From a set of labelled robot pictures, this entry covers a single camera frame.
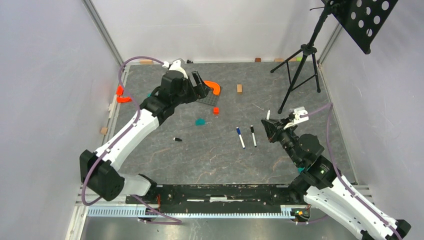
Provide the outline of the white pen black tip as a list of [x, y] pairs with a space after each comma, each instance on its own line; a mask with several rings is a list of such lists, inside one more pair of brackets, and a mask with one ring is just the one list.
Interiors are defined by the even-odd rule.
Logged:
[[256, 140], [256, 136], [255, 136], [255, 129], [254, 129], [253, 125], [250, 126], [250, 132], [251, 132], [251, 136], [252, 136], [253, 145], [256, 148], [258, 145], [257, 145], [257, 140]]

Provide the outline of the white pen blue tip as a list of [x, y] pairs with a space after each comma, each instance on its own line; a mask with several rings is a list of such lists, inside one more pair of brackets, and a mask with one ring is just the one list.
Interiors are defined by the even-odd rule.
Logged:
[[242, 148], [245, 149], [246, 146], [245, 146], [245, 143], [244, 143], [244, 140], [243, 140], [243, 137], [242, 137], [242, 133], [241, 133], [241, 135], [238, 135], [238, 137], [239, 137]]

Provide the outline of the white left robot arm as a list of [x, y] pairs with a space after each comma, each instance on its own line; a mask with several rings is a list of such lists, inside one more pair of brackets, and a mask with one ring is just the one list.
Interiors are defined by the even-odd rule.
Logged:
[[180, 70], [168, 70], [160, 86], [137, 106], [134, 116], [116, 135], [95, 151], [81, 153], [81, 200], [85, 205], [90, 205], [85, 198], [87, 189], [106, 201], [121, 194], [137, 195], [145, 204], [156, 200], [157, 190], [148, 177], [120, 174], [119, 169], [135, 147], [174, 114], [177, 106], [196, 102], [212, 92], [197, 71], [192, 76], [190, 79]]

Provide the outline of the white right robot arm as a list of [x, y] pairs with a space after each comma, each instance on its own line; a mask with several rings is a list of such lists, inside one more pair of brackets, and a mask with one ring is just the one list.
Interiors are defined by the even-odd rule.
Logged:
[[295, 134], [289, 119], [265, 119], [261, 123], [270, 143], [280, 143], [296, 167], [303, 170], [289, 185], [295, 204], [316, 207], [344, 226], [358, 240], [403, 240], [412, 226], [385, 214], [364, 197], [335, 165], [322, 155], [318, 137]]

